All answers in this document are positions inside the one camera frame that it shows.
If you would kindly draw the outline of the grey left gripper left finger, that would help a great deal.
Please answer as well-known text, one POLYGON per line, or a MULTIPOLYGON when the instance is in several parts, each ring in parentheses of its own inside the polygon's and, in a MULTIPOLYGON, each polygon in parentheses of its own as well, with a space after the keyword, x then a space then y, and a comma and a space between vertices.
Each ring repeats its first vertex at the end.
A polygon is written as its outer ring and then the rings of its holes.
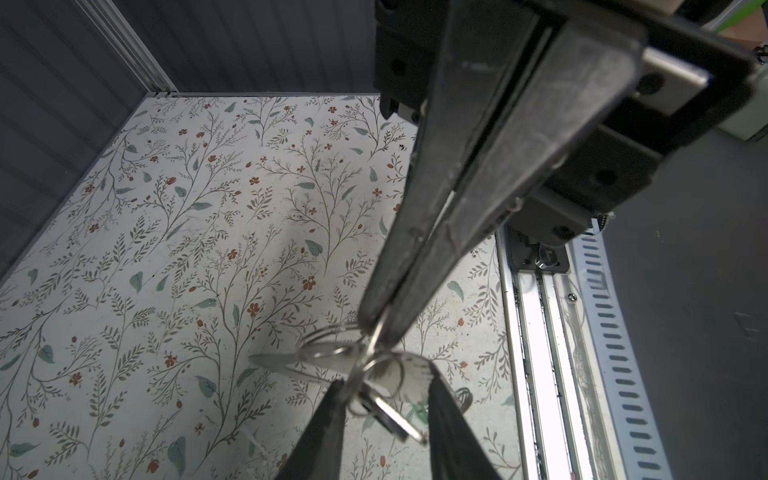
POLYGON ((276 480, 340 478, 346 403, 343 380, 331 383, 276 480))

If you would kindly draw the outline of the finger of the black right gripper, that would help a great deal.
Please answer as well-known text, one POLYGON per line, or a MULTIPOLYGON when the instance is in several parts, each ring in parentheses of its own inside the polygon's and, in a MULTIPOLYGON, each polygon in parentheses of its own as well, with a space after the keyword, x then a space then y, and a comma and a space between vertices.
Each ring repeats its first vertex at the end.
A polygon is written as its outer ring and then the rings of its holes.
POLYGON ((481 146, 540 17, 518 1, 398 1, 376 8, 381 112, 411 108, 417 137, 404 196, 366 287, 358 324, 405 333, 482 240, 464 224, 439 246, 436 222, 481 146), (470 240, 460 242, 466 232, 470 240))

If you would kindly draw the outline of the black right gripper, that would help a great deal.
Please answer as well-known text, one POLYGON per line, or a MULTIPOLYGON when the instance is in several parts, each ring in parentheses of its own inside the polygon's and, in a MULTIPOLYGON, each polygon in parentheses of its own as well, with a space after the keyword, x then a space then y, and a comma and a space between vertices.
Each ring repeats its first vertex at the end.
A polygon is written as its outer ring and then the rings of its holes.
MULTIPOLYGON (((381 111, 418 128, 387 246, 436 224, 441 248, 470 248, 504 222, 562 246, 744 106, 755 69, 629 1, 381 1, 381 111)), ((407 333, 376 330, 385 348, 407 333)))

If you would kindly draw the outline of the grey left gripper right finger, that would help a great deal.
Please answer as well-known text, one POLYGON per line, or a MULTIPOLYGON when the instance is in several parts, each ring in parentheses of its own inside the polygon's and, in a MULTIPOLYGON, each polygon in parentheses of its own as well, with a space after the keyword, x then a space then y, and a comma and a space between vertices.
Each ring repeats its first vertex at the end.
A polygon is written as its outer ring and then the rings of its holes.
POLYGON ((430 467, 437 480, 500 479, 438 369, 428 389, 430 467))

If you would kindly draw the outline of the green key tag with key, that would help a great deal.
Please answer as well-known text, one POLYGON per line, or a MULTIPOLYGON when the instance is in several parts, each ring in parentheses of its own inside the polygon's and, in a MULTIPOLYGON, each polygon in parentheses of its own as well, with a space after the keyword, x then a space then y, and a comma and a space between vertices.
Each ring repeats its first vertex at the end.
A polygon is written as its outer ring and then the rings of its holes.
POLYGON ((430 368, 436 367, 465 418, 471 395, 465 389, 453 390, 434 361, 381 346, 379 330, 352 338, 357 330, 351 324, 327 327, 308 335, 292 353, 253 354, 249 360, 270 372, 322 385, 326 391, 333 381, 343 380, 346 422, 351 417, 370 421, 399 442, 419 445, 429 445, 428 389, 430 368))

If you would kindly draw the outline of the white vented strip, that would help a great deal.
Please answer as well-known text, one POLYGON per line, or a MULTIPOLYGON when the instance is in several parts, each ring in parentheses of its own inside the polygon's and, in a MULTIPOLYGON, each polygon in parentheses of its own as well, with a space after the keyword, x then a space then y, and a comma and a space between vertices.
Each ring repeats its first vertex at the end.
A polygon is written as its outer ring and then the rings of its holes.
POLYGON ((670 479, 672 472, 619 305, 599 222, 569 244, 586 343, 607 408, 607 433, 625 479, 670 479))

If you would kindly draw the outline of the aluminium mounting rail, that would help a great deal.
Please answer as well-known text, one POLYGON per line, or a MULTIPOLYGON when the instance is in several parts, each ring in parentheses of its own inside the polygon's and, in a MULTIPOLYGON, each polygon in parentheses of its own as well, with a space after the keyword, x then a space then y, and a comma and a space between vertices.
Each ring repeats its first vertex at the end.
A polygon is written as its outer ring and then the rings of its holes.
POLYGON ((506 230, 496 244, 524 478, 619 478, 572 275, 514 266, 506 230))

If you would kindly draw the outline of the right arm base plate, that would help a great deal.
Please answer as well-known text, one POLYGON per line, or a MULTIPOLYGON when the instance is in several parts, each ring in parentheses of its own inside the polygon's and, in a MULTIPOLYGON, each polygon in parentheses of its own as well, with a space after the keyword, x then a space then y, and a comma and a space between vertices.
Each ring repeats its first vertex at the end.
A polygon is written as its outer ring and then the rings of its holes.
POLYGON ((508 254, 514 270, 565 274, 570 262, 565 246, 551 247, 508 229, 508 254))

